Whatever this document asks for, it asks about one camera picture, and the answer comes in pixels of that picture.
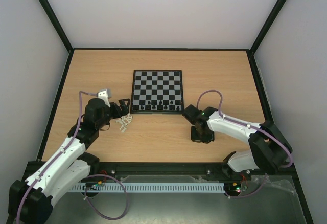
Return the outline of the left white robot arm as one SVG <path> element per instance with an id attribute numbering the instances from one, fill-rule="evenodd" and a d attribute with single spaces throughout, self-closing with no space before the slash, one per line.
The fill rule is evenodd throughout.
<path id="1" fill-rule="evenodd" d="M 16 223 L 45 223 L 54 207 L 78 182 L 98 177 L 99 158 L 87 153 L 103 127 L 129 113 L 130 99 L 118 103 L 107 97 L 92 98 L 79 105 L 77 123 L 59 149 L 25 180 L 16 180 L 9 190 L 8 213 Z"/>

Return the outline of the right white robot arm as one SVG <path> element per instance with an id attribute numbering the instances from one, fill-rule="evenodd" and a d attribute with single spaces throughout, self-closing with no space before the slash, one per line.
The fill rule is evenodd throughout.
<path id="1" fill-rule="evenodd" d="M 242 171 L 259 169 L 276 174 L 292 165 L 292 147 L 278 127 L 269 120 L 252 123 L 228 116 L 216 108 L 201 111 L 189 105 L 183 116 L 191 123 L 191 140 L 210 143 L 215 133 L 223 133 L 249 145 L 248 151 L 231 152 L 222 162 L 223 174 L 233 179 Z"/>

